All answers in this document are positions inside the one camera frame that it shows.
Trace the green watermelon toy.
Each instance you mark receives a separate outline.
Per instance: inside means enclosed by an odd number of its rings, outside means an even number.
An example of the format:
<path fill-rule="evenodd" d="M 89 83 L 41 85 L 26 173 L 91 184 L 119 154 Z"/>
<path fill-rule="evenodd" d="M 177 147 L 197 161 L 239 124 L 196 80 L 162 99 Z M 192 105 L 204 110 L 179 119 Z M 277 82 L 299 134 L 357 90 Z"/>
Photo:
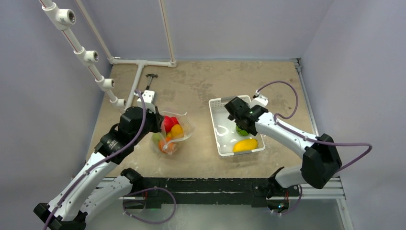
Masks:
<path fill-rule="evenodd" d="M 247 131 L 241 129 L 241 128 L 240 128 L 239 126 L 237 126 L 237 125 L 236 125 L 235 130 L 236 130 L 236 133 L 239 134 L 239 135 L 242 136 L 242 137 L 249 136 L 249 133 L 248 133 Z"/>

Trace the green pear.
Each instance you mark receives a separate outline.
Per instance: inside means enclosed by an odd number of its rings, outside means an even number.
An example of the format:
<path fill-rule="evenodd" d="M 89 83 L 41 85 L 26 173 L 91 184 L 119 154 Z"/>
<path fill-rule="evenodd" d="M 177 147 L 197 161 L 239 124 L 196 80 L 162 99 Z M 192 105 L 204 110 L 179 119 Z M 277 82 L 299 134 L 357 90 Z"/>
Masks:
<path fill-rule="evenodd" d="M 162 134 L 161 133 L 154 133 L 153 135 L 152 135 L 152 141 L 154 142 L 154 143 L 159 143 L 162 139 L 163 139 L 163 136 L 162 136 Z"/>

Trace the red dark apple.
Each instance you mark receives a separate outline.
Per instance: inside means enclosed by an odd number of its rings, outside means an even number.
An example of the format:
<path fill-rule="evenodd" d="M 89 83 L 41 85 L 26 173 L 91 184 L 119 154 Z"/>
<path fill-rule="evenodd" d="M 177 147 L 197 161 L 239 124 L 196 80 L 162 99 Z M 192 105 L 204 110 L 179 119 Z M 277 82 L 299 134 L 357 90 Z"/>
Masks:
<path fill-rule="evenodd" d="M 179 121 L 178 121 L 178 119 L 177 119 L 176 117 L 174 117 L 174 116 L 171 117 L 171 120 L 173 121 L 173 123 L 174 123 L 175 125 L 179 125 L 179 124 L 180 124 Z"/>

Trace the clear zip top bag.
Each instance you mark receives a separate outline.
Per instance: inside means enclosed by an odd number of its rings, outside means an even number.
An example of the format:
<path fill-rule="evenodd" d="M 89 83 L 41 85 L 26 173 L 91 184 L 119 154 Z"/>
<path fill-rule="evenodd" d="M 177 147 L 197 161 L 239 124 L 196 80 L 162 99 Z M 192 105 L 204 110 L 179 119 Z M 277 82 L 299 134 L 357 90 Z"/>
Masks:
<path fill-rule="evenodd" d="M 161 131 L 154 133 L 150 139 L 150 147 L 156 154 L 173 155 L 194 132 L 194 126 L 188 119 L 188 113 L 162 111 L 164 119 Z"/>

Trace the yellow pear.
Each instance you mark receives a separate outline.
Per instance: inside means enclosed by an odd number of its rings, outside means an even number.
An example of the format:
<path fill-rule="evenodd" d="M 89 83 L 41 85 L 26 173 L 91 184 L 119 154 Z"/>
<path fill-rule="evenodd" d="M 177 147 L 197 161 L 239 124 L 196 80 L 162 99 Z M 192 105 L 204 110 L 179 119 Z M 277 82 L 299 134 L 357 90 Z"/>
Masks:
<path fill-rule="evenodd" d="M 183 138 L 184 137 L 184 130 L 182 126 L 179 125 L 174 125 L 170 131 L 170 135 L 172 139 L 178 139 L 178 138 Z"/>

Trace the orange fruit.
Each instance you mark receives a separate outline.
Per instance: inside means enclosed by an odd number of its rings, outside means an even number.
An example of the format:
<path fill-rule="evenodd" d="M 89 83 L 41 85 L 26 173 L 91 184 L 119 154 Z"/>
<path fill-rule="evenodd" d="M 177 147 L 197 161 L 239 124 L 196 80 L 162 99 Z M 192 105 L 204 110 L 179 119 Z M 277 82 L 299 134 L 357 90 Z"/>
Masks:
<path fill-rule="evenodd" d="M 176 145 L 174 142 L 170 142 L 170 141 L 171 141 L 171 138 L 166 137 L 164 139 L 161 139 L 158 142 L 158 148 L 162 153 L 171 155 L 175 152 Z"/>

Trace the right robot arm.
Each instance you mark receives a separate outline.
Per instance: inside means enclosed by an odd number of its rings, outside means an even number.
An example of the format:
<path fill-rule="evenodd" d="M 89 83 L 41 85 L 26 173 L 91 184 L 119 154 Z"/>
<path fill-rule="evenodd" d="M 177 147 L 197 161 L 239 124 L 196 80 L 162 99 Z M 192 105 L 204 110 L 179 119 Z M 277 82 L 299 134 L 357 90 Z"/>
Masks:
<path fill-rule="evenodd" d="M 249 134 L 266 135 L 281 143 L 302 159 L 302 163 L 292 167 L 282 167 L 269 178 L 269 189 L 280 195 L 288 187 L 309 184 L 322 189 L 341 168 L 342 162 L 331 136 L 317 137 L 299 130 L 261 105 L 249 105 L 239 97 L 225 104 L 228 119 Z"/>

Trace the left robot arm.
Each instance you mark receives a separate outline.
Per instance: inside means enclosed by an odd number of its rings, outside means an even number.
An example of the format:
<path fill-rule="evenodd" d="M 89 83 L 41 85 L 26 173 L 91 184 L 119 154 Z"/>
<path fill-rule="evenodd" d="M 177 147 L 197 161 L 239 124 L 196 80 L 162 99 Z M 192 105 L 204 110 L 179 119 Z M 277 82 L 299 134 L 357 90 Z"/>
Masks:
<path fill-rule="evenodd" d="M 95 151 L 68 186 L 48 203 L 39 203 L 34 208 L 34 213 L 45 224 L 44 229 L 83 230 L 118 197 L 127 193 L 139 195 L 143 183 L 136 178 L 119 176 L 101 190 L 96 187 L 134 151 L 134 146 L 146 134 L 161 131 L 163 118 L 157 106 L 128 108 L 119 122 L 102 136 Z"/>

